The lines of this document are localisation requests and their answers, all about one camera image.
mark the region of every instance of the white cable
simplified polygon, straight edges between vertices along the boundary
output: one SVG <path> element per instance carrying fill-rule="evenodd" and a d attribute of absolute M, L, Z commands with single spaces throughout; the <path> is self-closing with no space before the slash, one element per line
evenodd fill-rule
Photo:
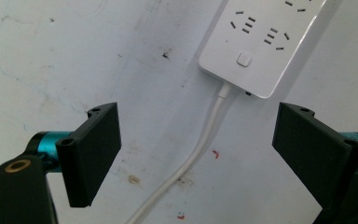
<path fill-rule="evenodd" d="M 197 158 L 203 154 L 205 145 L 208 142 L 208 139 L 211 135 L 213 126 L 216 123 L 217 115 L 220 112 L 222 103 L 228 97 L 228 94 L 231 90 L 231 86 L 228 83 L 224 83 L 222 89 L 220 90 L 216 103 L 214 104 L 211 116 L 207 122 L 204 132 L 202 133 L 199 142 L 194 148 L 191 155 L 187 160 L 173 173 L 164 183 L 156 189 L 152 195 L 138 208 L 138 210 L 130 217 L 126 224 L 136 224 L 138 223 L 144 215 L 149 211 L 149 209 L 158 201 L 161 195 L 170 188 L 170 186 L 175 183 L 197 160 Z"/>

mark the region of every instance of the red spot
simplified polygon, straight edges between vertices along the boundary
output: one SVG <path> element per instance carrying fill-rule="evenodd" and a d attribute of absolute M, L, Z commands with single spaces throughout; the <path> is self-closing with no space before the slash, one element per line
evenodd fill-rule
<path fill-rule="evenodd" d="M 213 154 L 214 154 L 214 158 L 217 160 L 219 158 L 219 152 L 216 150 L 212 150 Z"/>

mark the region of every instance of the power strip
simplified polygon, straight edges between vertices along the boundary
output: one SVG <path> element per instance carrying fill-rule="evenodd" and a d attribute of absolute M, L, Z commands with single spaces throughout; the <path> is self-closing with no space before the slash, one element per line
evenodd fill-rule
<path fill-rule="evenodd" d="M 329 22 L 319 18 L 327 1 L 334 0 L 228 0 L 200 67 L 269 98 L 310 28 Z"/>

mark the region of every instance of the wall stain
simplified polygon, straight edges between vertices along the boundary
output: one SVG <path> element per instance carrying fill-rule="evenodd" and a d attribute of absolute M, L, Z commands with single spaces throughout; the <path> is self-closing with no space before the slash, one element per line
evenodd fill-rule
<path fill-rule="evenodd" d="M 133 185 L 139 185 L 141 183 L 141 179 L 136 175 L 129 175 L 129 182 Z"/>
<path fill-rule="evenodd" d="M 10 17 L 9 15 L 6 15 L 5 17 L 2 18 L 2 21 L 6 21 L 6 20 L 14 21 L 16 23 L 23 24 L 23 25 L 33 25 L 33 23 L 31 23 L 31 22 L 14 19 L 14 18 Z"/>
<path fill-rule="evenodd" d="M 184 212 L 179 212 L 179 213 L 178 213 L 178 216 L 177 216 L 178 219 L 184 220 L 185 217 L 186 217 L 186 216 L 185 216 L 185 213 L 184 213 Z"/>
<path fill-rule="evenodd" d="M 166 59 L 170 59 L 171 52 L 172 52 L 172 49 L 168 49 L 167 51 L 164 51 L 164 53 L 162 54 L 162 57 L 166 58 Z"/>
<path fill-rule="evenodd" d="M 184 175 L 182 175 L 178 180 L 177 180 L 177 185 L 181 188 L 187 188 L 190 187 L 192 185 L 194 185 L 194 181 L 193 181 L 193 171 L 187 171 Z"/>
<path fill-rule="evenodd" d="M 217 159 L 219 159 L 219 156 L 220 156 L 220 152 L 219 151 L 217 151 L 217 150 L 212 150 L 212 153 L 214 154 L 214 159 L 215 160 L 217 160 Z"/>
<path fill-rule="evenodd" d="M 141 152 L 142 150 L 140 149 L 140 146 L 136 144 L 136 140 L 134 139 L 132 142 L 130 142 L 129 144 L 129 150 L 128 153 L 132 154 L 132 155 L 137 155 L 139 152 Z"/>
<path fill-rule="evenodd" d="M 101 14 L 107 4 L 108 4 L 108 0 L 102 0 L 100 1 L 100 3 L 95 4 L 92 3 L 92 6 L 84 6 L 82 4 L 79 4 L 78 1 L 74 1 L 74 0 L 66 0 L 66 5 L 69 7 L 69 9 L 71 9 L 73 12 L 75 12 L 76 15 L 83 17 L 83 18 L 92 18 L 95 17 L 99 14 Z"/>

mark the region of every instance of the black plastic part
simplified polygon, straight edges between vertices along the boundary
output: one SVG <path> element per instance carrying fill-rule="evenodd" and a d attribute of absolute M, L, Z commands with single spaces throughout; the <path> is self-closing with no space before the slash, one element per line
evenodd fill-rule
<path fill-rule="evenodd" d="M 121 148 L 117 103 L 97 106 L 88 116 L 56 143 L 71 207 L 91 205 Z"/>
<path fill-rule="evenodd" d="M 358 143 L 314 115 L 307 108 L 281 103 L 272 145 L 326 211 L 345 199 L 358 166 Z"/>
<path fill-rule="evenodd" d="M 19 160 L 30 165 L 14 173 L 5 171 Z M 36 156 L 19 156 L 0 166 L 0 224 L 7 223 L 57 223 L 42 161 Z"/>
<path fill-rule="evenodd" d="M 353 176 L 342 203 L 322 210 L 313 223 L 358 224 L 358 172 Z"/>

